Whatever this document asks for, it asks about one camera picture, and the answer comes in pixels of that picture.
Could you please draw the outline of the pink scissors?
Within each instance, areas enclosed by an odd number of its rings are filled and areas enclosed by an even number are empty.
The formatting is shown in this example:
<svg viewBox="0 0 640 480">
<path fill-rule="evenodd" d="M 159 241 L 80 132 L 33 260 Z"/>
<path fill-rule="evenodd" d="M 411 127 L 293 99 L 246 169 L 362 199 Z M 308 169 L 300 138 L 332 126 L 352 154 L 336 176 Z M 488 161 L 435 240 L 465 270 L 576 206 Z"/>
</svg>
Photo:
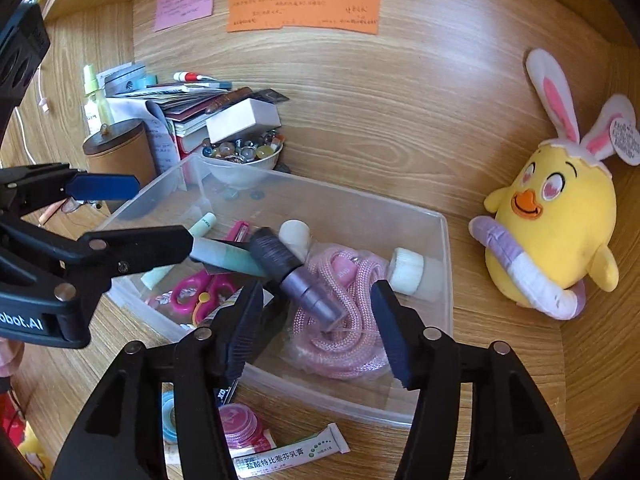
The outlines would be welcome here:
<svg viewBox="0 0 640 480">
<path fill-rule="evenodd" d="M 241 287 L 241 275 L 203 269 L 180 281 L 171 291 L 172 312 L 190 316 L 198 325 L 214 313 Z"/>
</svg>

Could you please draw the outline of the purple black cylindrical device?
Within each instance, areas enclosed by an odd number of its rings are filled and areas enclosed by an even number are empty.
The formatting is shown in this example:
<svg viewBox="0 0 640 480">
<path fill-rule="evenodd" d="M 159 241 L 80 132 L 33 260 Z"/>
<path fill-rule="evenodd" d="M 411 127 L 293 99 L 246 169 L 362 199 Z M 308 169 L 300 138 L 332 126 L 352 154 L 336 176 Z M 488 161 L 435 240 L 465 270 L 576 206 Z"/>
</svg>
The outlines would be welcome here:
<svg viewBox="0 0 640 480">
<path fill-rule="evenodd" d="M 268 278 L 276 282 L 299 309 L 314 318 L 320 330 L 333 330 L 345 317 L 345 308 L 332 298 L 326 285 L 310 273 L 272 229 L 256 230 L 250 237 L 248 247 Z"/>
</svg>

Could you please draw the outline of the yellow green spray bottle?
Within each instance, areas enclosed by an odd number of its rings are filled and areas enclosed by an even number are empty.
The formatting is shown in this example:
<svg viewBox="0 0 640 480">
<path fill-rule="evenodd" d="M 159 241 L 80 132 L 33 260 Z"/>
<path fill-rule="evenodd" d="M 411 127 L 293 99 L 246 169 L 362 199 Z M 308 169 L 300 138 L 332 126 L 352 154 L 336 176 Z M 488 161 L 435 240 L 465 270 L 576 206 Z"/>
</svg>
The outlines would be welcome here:
<svg viewBox="0 0 640 480">
<path fill-rule="evenodd" d="M 114 119 L 104 89 L 100 87 L 91 64 L 84 66 L 84 90 L 86 96 L 84 111 L 88 131 L 90 134 L 95 134 L 103 125 L 111 125 Z"/>
</svg>

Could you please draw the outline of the light blue tape roll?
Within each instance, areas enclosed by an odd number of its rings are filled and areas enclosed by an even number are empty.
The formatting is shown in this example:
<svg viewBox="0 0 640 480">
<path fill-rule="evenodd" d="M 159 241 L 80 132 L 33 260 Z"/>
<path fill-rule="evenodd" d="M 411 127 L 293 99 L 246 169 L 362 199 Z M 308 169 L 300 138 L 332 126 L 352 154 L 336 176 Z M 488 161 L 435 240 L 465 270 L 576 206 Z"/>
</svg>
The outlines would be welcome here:
<svg viewBox="0 0 640 480">
<path fill-rule="evenodd" d="M 175 398 L 172 390 L 165 391 L 162 394 L 160 414 L 162 415 L 164 440 L 169 444 L 176 444 L 178 438 L 175 418 Z"/>
</svg>

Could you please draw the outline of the pink round tape roll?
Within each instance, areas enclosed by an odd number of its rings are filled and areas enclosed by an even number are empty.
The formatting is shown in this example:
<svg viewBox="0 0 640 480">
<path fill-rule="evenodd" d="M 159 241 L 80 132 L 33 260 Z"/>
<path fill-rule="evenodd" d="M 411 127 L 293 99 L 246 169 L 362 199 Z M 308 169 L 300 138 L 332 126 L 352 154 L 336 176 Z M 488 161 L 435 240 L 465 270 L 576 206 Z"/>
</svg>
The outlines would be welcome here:
<svg viewBox="0 0 640 480">
<path fill-rule="evenodd" d="M 262 436 L 262 423 L 248 406 L 231 403 L 218 412 L 229 448 L 247 448 Z"/>
</svg>

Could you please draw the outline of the light green cream tube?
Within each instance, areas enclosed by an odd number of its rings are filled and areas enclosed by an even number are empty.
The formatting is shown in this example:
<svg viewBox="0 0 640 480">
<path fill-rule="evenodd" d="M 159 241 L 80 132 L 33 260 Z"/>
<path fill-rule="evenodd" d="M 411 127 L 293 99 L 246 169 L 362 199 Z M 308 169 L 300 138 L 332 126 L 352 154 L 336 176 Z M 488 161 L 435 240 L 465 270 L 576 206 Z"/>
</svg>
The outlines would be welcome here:
<svg viewBox="0 0 640 480">
<path fill-rule="evenodd" d="M 186 230 L 188 234 L 178 233 L 177 235 L 171 235 L 167 249 L 158 257 L 154 257 L 152 268 L 142 274 L 142 284 L 147 289 L 152 290 L 174 266 L 188 258 L 193 248 L 194 240 L 207 234 L 216 223 L 216 214 L 213 211 L 207 211 L 200 220 L 193 223 Z"/>
</svg>

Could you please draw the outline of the small white cylinder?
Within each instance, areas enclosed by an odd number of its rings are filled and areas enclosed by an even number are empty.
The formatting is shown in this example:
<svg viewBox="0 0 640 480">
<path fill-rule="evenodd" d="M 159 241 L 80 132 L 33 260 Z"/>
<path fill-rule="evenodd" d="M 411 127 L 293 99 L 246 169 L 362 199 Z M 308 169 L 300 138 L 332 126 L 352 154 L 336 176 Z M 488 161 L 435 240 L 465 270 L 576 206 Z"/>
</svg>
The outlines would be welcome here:
<svg viewBox="0 0 640 480">
<path fill-rule="evenodd" d="M 278 237 L 301 262 L 307 260 L 311 245 L 311 232 L 305 222 L 297 219 L 286 220 L 280 226 Z"/>
</svg>

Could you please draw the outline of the clear plastic storage box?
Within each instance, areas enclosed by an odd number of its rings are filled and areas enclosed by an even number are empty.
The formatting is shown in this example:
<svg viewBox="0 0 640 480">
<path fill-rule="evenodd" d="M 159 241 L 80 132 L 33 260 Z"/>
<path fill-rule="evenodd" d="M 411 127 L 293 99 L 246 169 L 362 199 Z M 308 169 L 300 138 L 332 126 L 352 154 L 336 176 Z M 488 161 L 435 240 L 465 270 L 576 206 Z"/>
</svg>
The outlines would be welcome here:
<svg viewBox="0 0 640 480">
<path fill-rule="evenodd" d="M 416 408 L 390 370 L 383 282 L 422 323 L 452 329 L 448 228 L 441 214 L 273 170 L 184 160 L 124 203 L 114 229 L 180 224 L 184 263 L 115 281 L 111 298 L 170 340 L 265 283 L 265 317 L 243 380 L 366 422 L 409 426 Z"/>
</svg>

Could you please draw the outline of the stack of books and papers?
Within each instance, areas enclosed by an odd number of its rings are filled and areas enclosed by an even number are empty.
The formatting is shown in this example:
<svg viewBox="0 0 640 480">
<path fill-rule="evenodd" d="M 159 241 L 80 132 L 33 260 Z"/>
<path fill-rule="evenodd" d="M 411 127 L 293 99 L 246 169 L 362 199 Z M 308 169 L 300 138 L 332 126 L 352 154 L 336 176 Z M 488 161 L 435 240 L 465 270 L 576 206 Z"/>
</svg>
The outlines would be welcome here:
<svg viewBox="0 0 640 480">
<path fill-rule="evenodd" d="M 200 154 L 209 140 L 206 120 L 245 99 L 274 104 L 288 97 L 272 89 L 235 87 L 232 82 L 179 82 L 161 84 L 142 63 L 128 62 L 96 72 L 111 107 L 114 122 L 140 119 L 145 123 L 157 175 L 178 162 Z"/>
</svg>

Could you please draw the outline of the white ointment tube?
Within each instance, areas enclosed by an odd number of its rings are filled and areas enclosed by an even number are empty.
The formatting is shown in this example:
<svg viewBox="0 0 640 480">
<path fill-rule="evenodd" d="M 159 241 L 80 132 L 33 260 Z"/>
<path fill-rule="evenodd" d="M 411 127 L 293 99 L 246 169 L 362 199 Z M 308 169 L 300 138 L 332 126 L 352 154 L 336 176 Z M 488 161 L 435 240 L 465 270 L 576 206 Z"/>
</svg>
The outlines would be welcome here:
<svg viewBox="0 0 640 480">
<path fill-rule="evenodd" d="M 335 422 L 311 437 L 233 460 L 239 479 L 249 479 L 302 466 L 333 454 L 347 454 L 350 447 Z"/>
</svg>

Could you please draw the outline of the red white marker pen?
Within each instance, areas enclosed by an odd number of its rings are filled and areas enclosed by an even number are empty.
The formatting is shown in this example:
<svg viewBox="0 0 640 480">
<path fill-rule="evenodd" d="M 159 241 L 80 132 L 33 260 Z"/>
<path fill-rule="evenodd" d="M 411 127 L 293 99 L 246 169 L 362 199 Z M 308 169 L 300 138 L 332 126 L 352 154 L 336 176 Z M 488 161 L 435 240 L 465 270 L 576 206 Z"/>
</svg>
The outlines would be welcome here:
<svg viewBox="0 0 640 480">
<path fill-rule="evenodd" d="M 217 82 L 212 76 L 202 75 L 194 72 L 177 72 L 174 73 L 174 81 L 179 82 Z"/>
</svg>

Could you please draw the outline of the white bowl of marbles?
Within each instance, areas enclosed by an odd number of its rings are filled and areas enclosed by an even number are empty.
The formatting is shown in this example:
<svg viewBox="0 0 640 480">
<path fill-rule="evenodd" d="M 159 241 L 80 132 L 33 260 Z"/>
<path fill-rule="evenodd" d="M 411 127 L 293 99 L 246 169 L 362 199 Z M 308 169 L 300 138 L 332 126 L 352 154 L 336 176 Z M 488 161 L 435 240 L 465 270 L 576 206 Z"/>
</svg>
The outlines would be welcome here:
<svg viewBox="0 0 640 480">
<path fill-rule="evenodd" d="M 218 143 L 205 140 L 200 153 L 212 161 L 209 170 L 213 177 L 232 188 L 245 190 L 260 180 L 259 170 L 277 167 L 284 144 L 285 137 L 277 130 L 270 130 Z"/>
</svg>

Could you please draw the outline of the yellow chick plush toy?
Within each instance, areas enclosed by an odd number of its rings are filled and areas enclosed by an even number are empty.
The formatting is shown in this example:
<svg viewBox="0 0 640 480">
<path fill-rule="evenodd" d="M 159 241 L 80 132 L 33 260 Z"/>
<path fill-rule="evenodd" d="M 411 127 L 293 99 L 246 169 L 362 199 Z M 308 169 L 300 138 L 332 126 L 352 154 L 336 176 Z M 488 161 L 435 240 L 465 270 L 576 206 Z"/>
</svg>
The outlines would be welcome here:
<svg viewBox="0 0 640 480">
<path fill-rule="evenodd" d="M 503 296 L 550 318 L 582 313 L 589 276 L 605 292 L 620 274 L 608 248 L 616 223 L 613 177 L 604 160 L 639 162 L 636 113 L 613 94 L 587 134 L 580 134 L 570 87 L 544 49 L 528 52 L 525 68 L 556 130 L 541 142 L 511 185 L 484 200 L 486 214 L 469 231 L 485 248 L 490 278 Z"/>
</svg>

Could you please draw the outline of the pink paper note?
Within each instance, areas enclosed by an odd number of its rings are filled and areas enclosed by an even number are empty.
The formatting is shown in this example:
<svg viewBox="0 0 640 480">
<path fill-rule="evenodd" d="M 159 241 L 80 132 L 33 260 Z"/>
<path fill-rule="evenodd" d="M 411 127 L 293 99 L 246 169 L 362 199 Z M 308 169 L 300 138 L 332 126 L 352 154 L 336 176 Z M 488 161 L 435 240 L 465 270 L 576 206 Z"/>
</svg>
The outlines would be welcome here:
<svg viewBox="0 0 640 480">
<path fill-rule="evenodd" d="M 214 0 L 155 0 L 154 32 L 213 14 Z"/>
</svg>

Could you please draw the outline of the orange paper note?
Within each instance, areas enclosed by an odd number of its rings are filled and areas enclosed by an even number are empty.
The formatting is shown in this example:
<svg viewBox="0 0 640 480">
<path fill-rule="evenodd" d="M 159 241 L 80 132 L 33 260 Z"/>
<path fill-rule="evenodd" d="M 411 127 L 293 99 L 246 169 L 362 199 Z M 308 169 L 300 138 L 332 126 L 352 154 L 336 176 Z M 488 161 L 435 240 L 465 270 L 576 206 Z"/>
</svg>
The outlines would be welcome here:
<svg viewBox="0 0 640 480">
<path fill-rule="evenodd" d="M 227 32 L 310 27 L 376 35 L 381 0 L 229 0 Z"/>
</svg>

